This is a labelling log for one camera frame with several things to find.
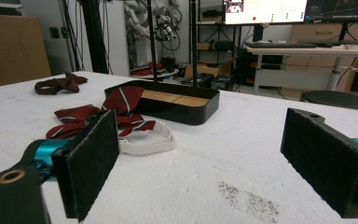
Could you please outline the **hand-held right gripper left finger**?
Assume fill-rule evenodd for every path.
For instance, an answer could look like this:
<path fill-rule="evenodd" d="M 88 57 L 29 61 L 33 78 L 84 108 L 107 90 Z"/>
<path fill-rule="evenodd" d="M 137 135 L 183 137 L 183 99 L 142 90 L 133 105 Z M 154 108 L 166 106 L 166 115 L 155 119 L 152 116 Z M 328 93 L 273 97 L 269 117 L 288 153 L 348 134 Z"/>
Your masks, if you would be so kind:
<path fill-rule="evenodd" d="M 114 110 L 91 117 L 84 131 L 51 154 L 67 217 L 86 218 L 118 154 Z"/>

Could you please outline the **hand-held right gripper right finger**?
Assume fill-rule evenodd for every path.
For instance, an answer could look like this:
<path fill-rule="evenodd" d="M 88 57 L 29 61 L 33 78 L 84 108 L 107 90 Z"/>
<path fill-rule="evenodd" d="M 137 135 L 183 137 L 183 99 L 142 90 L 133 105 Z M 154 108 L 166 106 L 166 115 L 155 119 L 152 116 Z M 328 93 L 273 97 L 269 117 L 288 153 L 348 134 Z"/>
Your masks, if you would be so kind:
<path fill-rule="evenodd" d="M 358 218 L 358 138 L 336 131 L 317 114 L 289 108 L 281 153 L 343 218 Z"/>

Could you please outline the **dark maroon bow tie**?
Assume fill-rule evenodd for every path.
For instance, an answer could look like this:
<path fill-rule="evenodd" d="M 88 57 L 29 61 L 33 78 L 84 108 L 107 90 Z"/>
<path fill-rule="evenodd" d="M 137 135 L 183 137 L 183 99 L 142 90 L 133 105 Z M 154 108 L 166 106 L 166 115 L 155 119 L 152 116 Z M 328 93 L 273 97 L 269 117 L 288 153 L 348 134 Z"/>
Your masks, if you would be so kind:
<path fill-rule="evenodd" d="M 39 95 L 56 95 L 59 91 L 79 92 L 79 85 L 87 83 L 86 77 L 66 73 L 65 77 L 36 82 L 34 91 Z"/>

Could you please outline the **black tray with wooden bottom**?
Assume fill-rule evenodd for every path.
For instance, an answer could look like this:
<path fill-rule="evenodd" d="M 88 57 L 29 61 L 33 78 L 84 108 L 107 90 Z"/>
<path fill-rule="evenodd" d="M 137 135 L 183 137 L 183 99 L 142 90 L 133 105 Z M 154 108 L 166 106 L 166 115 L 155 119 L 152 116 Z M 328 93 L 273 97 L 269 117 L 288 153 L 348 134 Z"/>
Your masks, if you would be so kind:
<path fill-rule="evenodd" d="M 166 119 L 187 125 L 201 125 L 218 109 L 220 91 L 184 85 L 159 83 L 149 80 L 132 80 L 105 89 L 111 91 L 121 87 L 144 89 L 136 110 L 143 115 Z"/>

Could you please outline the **round black stool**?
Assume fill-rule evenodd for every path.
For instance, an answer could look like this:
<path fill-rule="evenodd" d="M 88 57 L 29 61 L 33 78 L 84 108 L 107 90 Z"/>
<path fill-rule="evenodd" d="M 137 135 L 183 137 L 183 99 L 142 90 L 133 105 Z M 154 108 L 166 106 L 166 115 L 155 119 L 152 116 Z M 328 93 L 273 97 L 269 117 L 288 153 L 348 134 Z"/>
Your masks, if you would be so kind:
<path fill-rule="evenodd" d="M 305 91 L 300 95 L 303 102 L 358 109 L 358 96 L 340 91 Z"/>

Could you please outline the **light wooden desk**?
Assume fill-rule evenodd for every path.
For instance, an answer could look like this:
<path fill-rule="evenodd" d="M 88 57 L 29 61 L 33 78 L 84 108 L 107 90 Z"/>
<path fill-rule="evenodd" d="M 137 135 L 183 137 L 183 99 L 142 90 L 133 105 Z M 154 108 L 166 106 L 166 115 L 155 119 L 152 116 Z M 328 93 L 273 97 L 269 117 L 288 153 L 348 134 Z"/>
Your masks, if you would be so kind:
<path fill-rule="evenodd" d="M 343 60 L 346 57 L 358 58 L 358 49 L 346 49 L 345 47 L 329 49 L 248 48 L 247 51 L 257 56 L 257 67 L 255 69 L 255 83 L 253 88 L 254 95 L 258 94 L 260 86 L 334 91 L 338 83 Z M 329 73 L 270 70 L 261 68 L 262 57 L 264 55 L 334 57 L 336 60 L 333 69 Z"/>

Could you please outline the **black keyboard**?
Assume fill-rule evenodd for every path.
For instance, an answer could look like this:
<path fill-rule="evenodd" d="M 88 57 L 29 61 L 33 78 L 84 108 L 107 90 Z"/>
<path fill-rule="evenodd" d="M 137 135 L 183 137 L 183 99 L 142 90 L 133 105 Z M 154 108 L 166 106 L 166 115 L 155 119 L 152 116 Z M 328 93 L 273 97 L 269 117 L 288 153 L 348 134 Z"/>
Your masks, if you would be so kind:
<path fill-rule="evenodd" d="M 246 43 L 246 46 L 253 49 L 314 49 L 316 45 L 310 43 L 272 43 L 254 42 Z"/>
<path fill-rule="evenodd" d="M 332 48 L 341 45 L 358 45 L 358 40 L 304 40 L 300 44 L 312 44 L 320 48 Z"/>

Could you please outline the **thick black column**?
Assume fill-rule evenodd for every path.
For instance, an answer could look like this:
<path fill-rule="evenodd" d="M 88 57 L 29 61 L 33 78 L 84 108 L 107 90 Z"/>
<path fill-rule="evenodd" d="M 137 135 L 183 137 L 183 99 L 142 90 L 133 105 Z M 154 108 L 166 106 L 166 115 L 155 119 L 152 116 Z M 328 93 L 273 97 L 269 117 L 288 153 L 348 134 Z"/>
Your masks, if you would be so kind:
<path fill-rule="evenodd" d="M 92 71 L 108 73 L 98 0 L 77 0 L 82 6 Z"/>

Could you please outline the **brown board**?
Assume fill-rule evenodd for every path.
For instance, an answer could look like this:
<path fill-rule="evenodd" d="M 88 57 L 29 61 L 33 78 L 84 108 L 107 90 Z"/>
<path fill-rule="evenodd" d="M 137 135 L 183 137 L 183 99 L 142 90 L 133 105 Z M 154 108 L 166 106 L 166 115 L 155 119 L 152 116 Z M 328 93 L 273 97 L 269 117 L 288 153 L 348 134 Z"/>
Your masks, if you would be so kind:
<path fill-rule="evenodd" d="M 0 15 L 0 86 L 50 75 L 38 18 Z"/>

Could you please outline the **thin black stand pole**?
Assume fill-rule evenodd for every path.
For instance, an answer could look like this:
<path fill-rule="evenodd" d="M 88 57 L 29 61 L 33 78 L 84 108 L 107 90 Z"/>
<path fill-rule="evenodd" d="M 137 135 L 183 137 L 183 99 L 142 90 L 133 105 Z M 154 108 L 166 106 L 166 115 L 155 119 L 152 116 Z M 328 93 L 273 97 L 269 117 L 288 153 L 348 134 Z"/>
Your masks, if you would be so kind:
<path fill-rule="evenodd" d="M 153 13 L 151 7 L 151 0 L 146 0 L 147 4 L 147 19 L 149 27 L 149 39 L 150 39 L 150 48 L 151 48 L 151 58 L 152 58 L 152 71 L 153 71 L 153 80 L 158 83 L 158 71 L 156 66 L 156 52 L 155 52 L 155 37 L 154 37 L 154 27 L 153 27 Z"/>
<path fill-rule="evenodd" d="M 191 12 L 191 49 L 192 49 L 192 72 L 193 88 L 197 88 L 197 25 L 196 25 L 196 0 L 190 0 Z"/>

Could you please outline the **open cardboard box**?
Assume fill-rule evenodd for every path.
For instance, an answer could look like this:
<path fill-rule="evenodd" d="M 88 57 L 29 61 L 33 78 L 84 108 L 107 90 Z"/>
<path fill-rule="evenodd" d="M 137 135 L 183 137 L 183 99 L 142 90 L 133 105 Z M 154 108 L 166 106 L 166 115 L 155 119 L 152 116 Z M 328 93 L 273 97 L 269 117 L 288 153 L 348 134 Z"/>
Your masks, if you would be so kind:
<path fill-rule="evenodd" d="M 230 58 L 224 63 L 209 63 L 209 62 L 198 62 L 197 73 L 198 74 L 211 74 L 215 77 L 217 75 L 230 75 L 231 65 L 236 61 L 235 58 Z"/>

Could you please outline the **dark computer monitor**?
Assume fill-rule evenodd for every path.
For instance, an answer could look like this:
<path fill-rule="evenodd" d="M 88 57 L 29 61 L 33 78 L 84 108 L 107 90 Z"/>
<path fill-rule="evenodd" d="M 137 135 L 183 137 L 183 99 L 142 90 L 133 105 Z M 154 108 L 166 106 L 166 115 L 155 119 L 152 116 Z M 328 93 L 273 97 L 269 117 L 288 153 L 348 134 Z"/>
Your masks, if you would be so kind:
<path fill-rule="evenodd" d="M 305 22 L 358 23 L 358 0 L 308 0 Z"/>

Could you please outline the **bright white computer monitor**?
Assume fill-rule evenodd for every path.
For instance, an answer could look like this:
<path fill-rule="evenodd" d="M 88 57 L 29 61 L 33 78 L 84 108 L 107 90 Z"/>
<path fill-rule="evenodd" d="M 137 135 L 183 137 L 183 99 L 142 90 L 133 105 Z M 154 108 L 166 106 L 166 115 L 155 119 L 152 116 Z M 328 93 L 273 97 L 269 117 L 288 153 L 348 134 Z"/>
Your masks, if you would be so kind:
<path fill-rule="evenodd" d="M 304 20 L 308 0 L 223 0 L 225 24 L 291 23 Z"/>

